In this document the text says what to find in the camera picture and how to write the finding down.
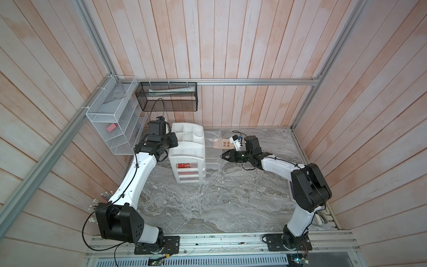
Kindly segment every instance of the metal bracket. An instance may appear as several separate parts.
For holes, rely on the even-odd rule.
[[[165,236],[163,238],[163,250],[159,254],[165,254],[166,251],[164,248],[166,247],[168,254],[178,254],[179,253],[179,235],[173,235],[173,236]],[[135,245],[135,255],[153,255],[153,253],[150,251],[149,246],[147,246],[145,243],[137,243]]]

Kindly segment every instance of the black cable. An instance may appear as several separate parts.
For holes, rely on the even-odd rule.
[[[116,250],[123,243],[126,243],[126,242],[122,242],[122,243],[118,244],[117,247],[116,247],[116,249],[114,250],[114,262],[115,262],[115,264],[116,264],[117,267],[119,267],[119,265],[117,264],[117,261],[116,261]]]
[[[165,159],[169,156],[169,154],[168,154],[167,150],[165,150],[165,153],[166,153],[166,157],[164,157],[162,160],[159,160],[159,161],[157,161],[157,162],[162,162],[163,160],[165,160]]]
[[[253,169],[245,169],[245,167],[243,167],[243,162],[242,162],[242,168],[243,168],[244,170],[255,170],[255,167],[254,167]]]
[[[130,184],[132,183],[133,179],[135,178],[136,172],[137,172],[137,170],[138,170],[138,168],[139,168],[139,165],[138,165],[138,159],[137,159],[137,157],[136,157],[136,153],[135,153],[135,151],[134,151],[134,154],[135,154],[135,162],[136,162],[135,167],[136,167],[136,168],[135,168],[135,173],[134,173],[134,175],[133,175],[133,177],[132,177],[132,180],[129,182],[128,186],[126,186],[125,190],[123,190],[123,192],[120,194],[120,196],[119,196],[119,197],[118,197],[114,202],[112,202],[110,205],[107,205],[107,206],[105,206],[105,207],[103,207],[103,208],[97,209],[97,210],[93,211],[91,214],[89,214],[88,218],[86,219],[85,223],[83,224],[83,228],[82,228],[82,239],[83,239],[83,242],[85,243],[85,245],[86,245],[88,248],[90,248],[91,250],[94,250],[94,251],[105,251],[105,250],[109,250],[109,249],[115,248],[115,247],[120,246],[121,244],[123,244],[123,243],[121,243],[121,244],[118,244],[118,245],[115,245],[115,246],[109,247],[109,248],[107,248],[107,249],[94,249],[94,248],[92,248],[91,246],[89,246],[89,244],[86,242],[86,240],[85,240],[85,236],[84,236],[83,232],[84,232],[84,230],[85,230],[85,226],[86,226],[86,224],[88,223],[88,220],[89,220],[89,218],[92,216],[92,214],[94,214],[95,212],[100,211],[100,210],[102,210],[102,209],[104,209],[104,208],[108,208],[109,206],[113,205],[114,203],[116,203],[117,201],[119,201],[119,199],[121,199],[122,197],[124,197],[124,196],[125,196],[125,192],[126,192],[126,190],[129,188],[129,186],[130,186]]]
[[[166,106],[164,105],[163,98],[160,97],[156,101],[154,101],[153,107],[151,108],[150,115],[148,115],[148,118],[151,118],[151,113],[153,112],[154,106],[156,105],[156,102],[159,101],[159,100],[161,100],[162,103],[163,103],[163,114],[162,114],[162,117],[164,117],[164,110],[166,109]]]

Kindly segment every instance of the gray marble surface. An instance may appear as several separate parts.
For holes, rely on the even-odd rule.
[[[240,131],[257,136],[263,151],[301,163],[289,129]],[[234,135],[231,130],[221,133],[223,138]],[[138,210],[146,223],[162,227],[165,233],[264,232],[282,231],[295,205],[287,181],[273,173],[243,170],[241,164],[223,161],[221,170],[207,170],[204,183],[178,184],[165,160],[150,173]],[[330,227],[311,225],[310,229]]]

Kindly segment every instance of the wire mesh basket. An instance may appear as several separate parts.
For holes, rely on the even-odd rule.
[[[195,82],[140,82],[135,94],[143,111],[197,111]]]
[[[132,93],[135,91],[137,82],[133,77],[131,82],[121,82],[129,76],[112,76],[102,92],[86,112],[91,122],[118,123]]]
[[[148,114],[140,117],[138,100],[129,101],[137,87],[135,77],[130,82],[122,82],[124,78],[129,76],[112,76],[86,116],[113,154],[133,155],[133,148],[140,139]]]

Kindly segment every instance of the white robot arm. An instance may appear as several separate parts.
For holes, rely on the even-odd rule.
[[[161,228],[144,223],[137,203],[148,175],[167,148],[178,145],[175,133],[167,133],[166,122],[150,121],[149,134],[135,148],[135,157],[122,184],[108,203],[100,203],[95,212],[101,236],[130,243],[152,244],[150,251],[163,248]],[[284,227],[283,245],[293,250],[306,238],[314,214],[331,197],[319,168],[314,164],[294,164],[271,153],[261,152],[255,136],[245,137],[247,151],[228,150],[222,158],[230,162],[250,162],[256,168],[271,171],[292,181],[297,207]]]

